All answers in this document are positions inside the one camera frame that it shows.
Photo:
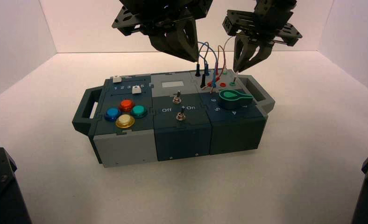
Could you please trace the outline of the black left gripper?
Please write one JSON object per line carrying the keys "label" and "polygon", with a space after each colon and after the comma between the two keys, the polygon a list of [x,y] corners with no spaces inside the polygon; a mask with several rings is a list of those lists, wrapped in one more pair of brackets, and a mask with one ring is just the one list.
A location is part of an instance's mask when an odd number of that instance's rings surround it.
{"label": "black left gripper", "polygon": [[158,51],[196,62],[198,36],[195,20],[205,18],[211,0],[122,0],[123,4],[112,23],[128,36],[135,32],[145,35],[154,29],[174,28],[170,32],[149,35],[151,45]]}

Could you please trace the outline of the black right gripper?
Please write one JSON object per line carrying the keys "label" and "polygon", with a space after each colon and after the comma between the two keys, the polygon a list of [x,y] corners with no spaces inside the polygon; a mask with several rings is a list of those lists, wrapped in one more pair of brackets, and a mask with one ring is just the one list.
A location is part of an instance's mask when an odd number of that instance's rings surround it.
{"label": "black right gripper", "polygon": [[294,46],[302,38],[300,32],[288,20],[293,15],[296,0],[257,0],[253,12],[227,10],[222,23],[230,36],[238,34],[234,42],[233,70],[242,72],[264,60],[273,45],[252,44],[250,39],[274,41]]}

